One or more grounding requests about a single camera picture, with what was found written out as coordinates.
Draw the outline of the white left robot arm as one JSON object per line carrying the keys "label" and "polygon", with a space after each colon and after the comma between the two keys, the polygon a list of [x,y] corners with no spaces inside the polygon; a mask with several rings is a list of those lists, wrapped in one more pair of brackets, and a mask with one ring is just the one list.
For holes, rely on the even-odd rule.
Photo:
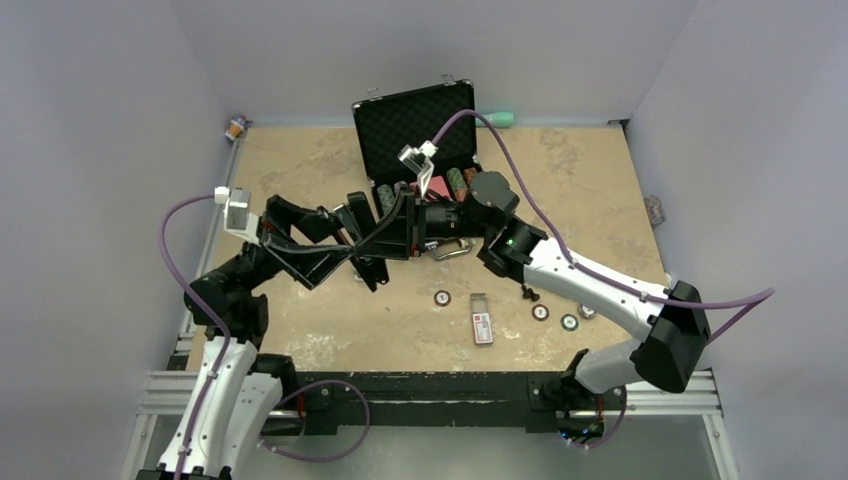
{"label": "white left robot arm", "polygon": [[[220,206],[226,232],[242,239],[238,254],[194,281],[176,266],[167,229],[181,209],[206,199]],[[348,244],[320,244],[342,228],[325,209],[298,207],[278,196],[268,199],[260,215],[246,205],[247,194],[219,187],[207,197],[190,197],[163,216],[157,238],[161,259],[183,290],[186,309],[205,327],[202,364],[176,432],[154,468],[140,469],[139,479],[236,479],[254,449],[308,463],[328,463],[355,452],[372,424],[364,392],[345,380],[317,380],[298,386],[294,366],[284,355],[259,351],[268,326],[268,300],[253,291],[279,272],[315,286],[352,256]],[[360,436],[346,449],[325,456],[283,450],[261,434],[269,414],[284,409],[319,387],[348,388],[365,416]]]}

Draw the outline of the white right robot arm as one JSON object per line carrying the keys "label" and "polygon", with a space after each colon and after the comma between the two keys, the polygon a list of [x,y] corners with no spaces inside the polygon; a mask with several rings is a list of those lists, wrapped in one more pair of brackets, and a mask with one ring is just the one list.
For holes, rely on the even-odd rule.
{"label": "white right robot arm", "polygon": [[482,172],[461,202],[427,203],[403,187],[390,212],[354,245],[360,258],[406,260],[425,243],[476,238],[487,270],[500,278],[586,305],[616,323],[629,340],[576,354],[561,381],[564,399],[584,407],[613,387],[646,381],[682,393],[708,343],[695,309],[698,290],[637,280],[576,253],[516,215],[518,195],[498,172]]}

